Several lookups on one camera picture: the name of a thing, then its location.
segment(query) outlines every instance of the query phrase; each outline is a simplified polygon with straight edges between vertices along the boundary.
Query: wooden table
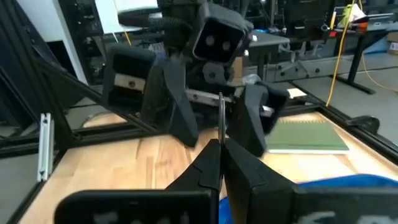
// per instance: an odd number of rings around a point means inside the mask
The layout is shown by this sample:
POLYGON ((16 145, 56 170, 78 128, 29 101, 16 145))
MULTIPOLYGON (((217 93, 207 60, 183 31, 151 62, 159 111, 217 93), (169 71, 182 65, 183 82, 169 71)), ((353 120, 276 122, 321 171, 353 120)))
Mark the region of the wooden table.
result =
MULTIPOLYGON (((297 90, 290 93, 302 95, 297 90)), ((319 113, 283 119, 327 120, 319 113)), ((108 114, 95 118, 87 126, 117 122, 123 119, 108 114)), ((260 160, 294 182, 352 174, 376 174, 398 180, 397 166, 333 125, 350 148, 347 155, 266 154, 260 160)), ((68 150, 21 223, 52 223, 59 201, 79 190, 164 189, 216 137, 215 129, 204 131, 192 149, 186 149, 171 136, 157 136, 68 150)))

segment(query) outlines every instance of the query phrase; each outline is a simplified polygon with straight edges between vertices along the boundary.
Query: wire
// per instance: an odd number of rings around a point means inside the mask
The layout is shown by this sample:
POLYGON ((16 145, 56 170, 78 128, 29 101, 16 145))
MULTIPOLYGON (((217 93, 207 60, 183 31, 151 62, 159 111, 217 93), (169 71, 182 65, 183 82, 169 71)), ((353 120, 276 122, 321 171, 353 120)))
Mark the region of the wire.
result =
MULTIPOLYGON (((118 5, 116 4, 116 0, 113 0, 113 4, 114 4, 114 7, 116 8, 116 13, 118 13, 119 9, 118 9, 118 5)), ((130 41, 129 35, 127 34, 126 29, 123 26, 121 26, 121 27, 122 27, 122 29, 124 31, 124 35, 126 35, 127 42, 129 42, 129 45, 131 46, 131 41, 130 41)))
MULTIPOLYGON (((362 0, 359 0, 359 8, 360 8, 361 10, 363 9, 362 0)), ((381 87, 381 88, 383 88, 383 89, 390 90, 390 91, 394 91, 394 92, 398 93, 398 89, 393 89, 393 88, 385 87, 384 85, 382 85, 382 84, 376 82, 376 81, 370 76, 370 74, 369 74, 369 72, 368 72, 368 70, 367 70, 367 68, 366 68, 366 62, 365 62, 365 55, 364 55, 364 54, 362 54, 362 63, 363 63, 363 68, 364 68, 364 71, 365 71, 366 75, 369 77, 370 80, 372 80, 372 82, 373 82, 374 84, 376 84, 378 87, 381 87)))
POLYGON ((383 89, 391 90, 391 91, 394 91, 394 92, 398 93, 398 89, 393 89, 393 88, 385 87, 384 85, 379 84, 378 82, 376 82, 376 81, 369 75, 369 72, 368 72, 368 70, 366 69, 366 63, 365 63, 364 55, 362 55, 362 63, 363 63, 363 68, 364 68, 364 70, 365 70, 365 73, 368 75, 369 79, 372 80, 372 82, 373 82, 374 84, 376 84, 378 87, 381 87, 381 88, 383 88, 383 89))
POLYGON ((355 4, 355 0, 353 0, 353 2, 351 3, 351 7, 349 9, 349 13, 348 13, 348 15, 346 15, 346 16, 348 16, 348 18, 347 18, 346 25, 345 25, 344 30, 343 30, 343 34, 341 35, 340 47, 339 47, 339 50, 338 50, 337 62, 336 62, 336 67, 335 67, 335 73, 333 74, 333 80, 331 81, 329 97, 328 97, 328 101, 326 102, 326 107, 329 106, 330 101, 331 101, 331 97, 333 96, 333 89, 335 88, 337 70, 338 70, 338 66, 340 64, 341 53, 343 51, 344 38, 345 38, 346 33, 347 33, 347 28, 348 28, 348 24, 349 24, 349 18, 351 17, 351 13, 353 12, 354 4, 355 4))

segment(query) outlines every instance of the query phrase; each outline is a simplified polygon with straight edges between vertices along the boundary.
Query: metal rod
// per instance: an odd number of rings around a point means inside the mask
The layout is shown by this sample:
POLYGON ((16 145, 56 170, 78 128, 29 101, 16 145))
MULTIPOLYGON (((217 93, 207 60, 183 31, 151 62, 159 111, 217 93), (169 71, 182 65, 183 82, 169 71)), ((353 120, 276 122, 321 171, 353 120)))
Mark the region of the metal rod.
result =
POLYGON ((274 26, 275 22, 275 4, 276 0, 271 0, 271 27, 274 26))

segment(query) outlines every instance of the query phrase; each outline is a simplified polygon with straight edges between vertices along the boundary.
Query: floor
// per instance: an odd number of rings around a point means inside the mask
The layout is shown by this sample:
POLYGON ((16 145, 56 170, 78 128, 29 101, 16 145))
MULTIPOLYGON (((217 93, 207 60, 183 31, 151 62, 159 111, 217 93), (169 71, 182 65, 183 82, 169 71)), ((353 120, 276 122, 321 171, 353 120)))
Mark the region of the floor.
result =
MULTIPOLYGON (((350 56, 344 57, 339 73, 347 73, 349 71, 351 59, 352 57, 350 56)), ((398 68, 377 70, 398 65, 398 56, 391 57, 388 54, 369 55, 366 56, 366 61, 369 70, 376 69, 376 71, 369 73, 375 80, 382 85, 398 88, 398 78, 396 78, 398 68)), ((320 73, 314 72, 314 62, 305 63, 308 69, 312 71, 309 74, 311 77, 319 76, 323 78, 299 80, 296 81, 296 84, 307 89, 310 93, 313 93, 319 98, 327 100, 331 78, 325 77, 325 75, 331 75, 333 73, 335 58, 331 60, 320 60, 317 63, 317 65, 322 68, 320 73)), ((279 82, 305 76, 305 72, 300 70, 298 74, 295 71, 291 71, 282 77, 275 68, 275 66, 269 68, 267 81, 279 82)), ((247 68, 244 71, 245 74, 255 72, 255 68, 247 68)), ((398 127, 398 120, 396 120, 396 116, 394 116, 398 110, 397 93, 379 88, 363 72, 358 73, 356 81, 375 89, 376 94, 366 95, 345 84, 337 82, 331 105, 349 116, 370 114, 379 118, 381 121, 379 133, 393 142, 398 142, 398 134, 396 134, 395 131, 396 127, 398 127)), ((281 88, 292 87, 288 83, 278 83, 276 85, 281 88)), ((67 120, 72 129, 80 128, 93 114, 104 113, 106 111, 102 106, 94 105, 92 101, 86 98, 82 99, 75 107, 76 108, 71 109, 67 114, 67 120)), ((10 129, 4 129, 4 132, 0 129, 0 134, 6 134, 6 131, 10 133, 10 129)), ((36 169, 36 155, 0 160, 0 224, 8 220, 11 213, 17 208, 18 204, 34 185, 36 169)))

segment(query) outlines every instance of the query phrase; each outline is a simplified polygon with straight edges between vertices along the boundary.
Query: white wall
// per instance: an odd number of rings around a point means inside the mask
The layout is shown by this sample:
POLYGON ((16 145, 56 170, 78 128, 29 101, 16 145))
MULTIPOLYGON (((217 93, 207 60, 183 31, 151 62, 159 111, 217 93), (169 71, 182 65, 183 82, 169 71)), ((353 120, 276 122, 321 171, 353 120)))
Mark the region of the white wall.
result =
POLYGON ((62 40, 79 81, 87 84, 58 0, 17 0, 44 41, 62 40))

